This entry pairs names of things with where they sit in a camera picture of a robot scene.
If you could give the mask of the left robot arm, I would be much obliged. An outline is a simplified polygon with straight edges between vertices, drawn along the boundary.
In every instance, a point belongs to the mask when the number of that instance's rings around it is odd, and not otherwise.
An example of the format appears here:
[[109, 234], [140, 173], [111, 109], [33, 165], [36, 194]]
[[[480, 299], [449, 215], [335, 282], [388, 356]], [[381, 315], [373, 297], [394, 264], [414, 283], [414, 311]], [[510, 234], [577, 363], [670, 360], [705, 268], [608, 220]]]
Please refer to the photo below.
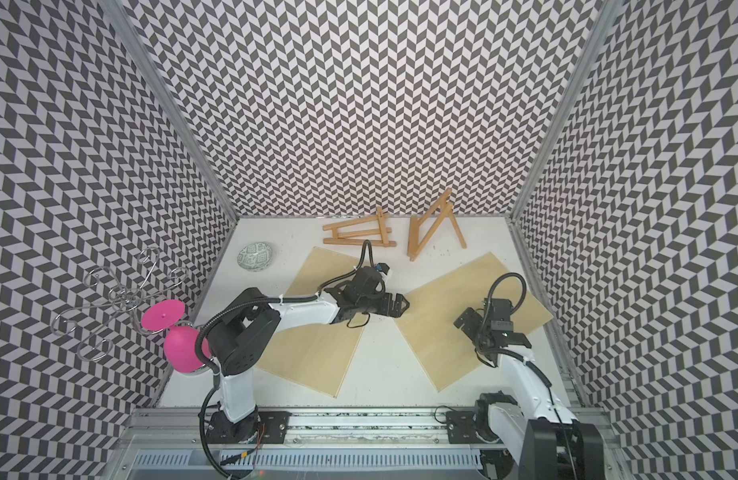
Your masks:
[[245, 443], [262, 436], [263, 420], [253, 393], [251, 369], [275, 334], [309, 325], [350, 325], [358, 315], [401, 317], [410, 307], [402, 294], [387, 291], [389, 268], [357, 267], [319, 285], [310, 296], [268, 297], [257, 288], [244, 290], [203, 325], [194, 342], [197, 358], [212, 371], [218, 411], [199, 419], [207, 444]]

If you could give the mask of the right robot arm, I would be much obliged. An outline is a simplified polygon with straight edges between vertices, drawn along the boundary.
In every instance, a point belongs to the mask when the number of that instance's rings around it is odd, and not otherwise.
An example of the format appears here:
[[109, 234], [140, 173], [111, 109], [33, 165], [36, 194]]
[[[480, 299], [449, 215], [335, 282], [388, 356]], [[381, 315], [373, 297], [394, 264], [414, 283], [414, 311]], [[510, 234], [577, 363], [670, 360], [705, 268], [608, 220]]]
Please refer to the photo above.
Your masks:
[[485, 312], [468, 307], [454, 321], [474, 345], [477, 358], [510, 382], [510, 391], [482, 393], [470, 419], [447, 414], [450, 438], [503, 446], [482, 459], [499, 479], [604, 479], [604, 441], [554, 393], [553, 383], [535, 362], [531, 342], [514, 330], [509, 300], [486, 302]]

